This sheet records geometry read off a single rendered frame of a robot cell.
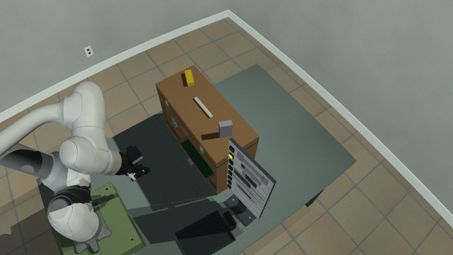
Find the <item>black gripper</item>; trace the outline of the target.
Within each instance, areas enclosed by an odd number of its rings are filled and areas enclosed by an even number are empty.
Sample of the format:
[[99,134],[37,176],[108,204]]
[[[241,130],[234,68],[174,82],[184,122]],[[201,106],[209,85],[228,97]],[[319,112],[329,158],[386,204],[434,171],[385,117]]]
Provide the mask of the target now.
[[130,176],[131,181],[133,182],[136,178],[141,177],[143,174],[147,175],[151,171],[149,167],[142,166],[142,164],[133,164],[132,162],[129,164],[127,157],[121,152],[119,152],[119,154],[122,158],[122,165],[120,170],[115,175]]

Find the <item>brown wooden chest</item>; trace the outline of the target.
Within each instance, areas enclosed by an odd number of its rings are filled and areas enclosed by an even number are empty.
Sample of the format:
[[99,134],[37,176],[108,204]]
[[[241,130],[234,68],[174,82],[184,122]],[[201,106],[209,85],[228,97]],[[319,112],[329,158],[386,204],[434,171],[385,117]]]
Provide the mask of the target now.
[[[185,70],[195,85],[187,85]],[[190,165],[219,194],[228,188],[229,139],[255,159],[259,135],[194,65],[185,70],[156,83],[165,122]],[[232,136],[220,138],[218,122],[226,120],[232,121]]]

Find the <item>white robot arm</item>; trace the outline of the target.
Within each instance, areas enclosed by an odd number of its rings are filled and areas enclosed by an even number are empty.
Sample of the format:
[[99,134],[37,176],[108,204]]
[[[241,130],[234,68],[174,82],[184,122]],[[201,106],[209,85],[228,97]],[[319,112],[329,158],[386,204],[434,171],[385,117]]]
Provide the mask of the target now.
[[[0,165],[39,177],[55,192],[48,220],[57,232],[73,240],[79,254],[88,247],[100,250],[98,241],[112,234],[90,196],[90,175],[113,176],[122,165],[119,152],[106,143],[105,121],[101,89],[83,81],[61,101],[35,108],[0,131]],[[72,130],[59,152],[45,154],[18,143],[50,122]]]

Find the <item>yellow rectangular block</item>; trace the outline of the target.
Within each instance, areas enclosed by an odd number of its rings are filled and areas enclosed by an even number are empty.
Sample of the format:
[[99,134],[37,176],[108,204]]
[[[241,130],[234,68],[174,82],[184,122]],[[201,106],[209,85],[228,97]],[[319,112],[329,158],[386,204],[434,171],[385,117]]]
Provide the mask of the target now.
[[185,70],[186,82],[188,86],[195,85],[191,70]]

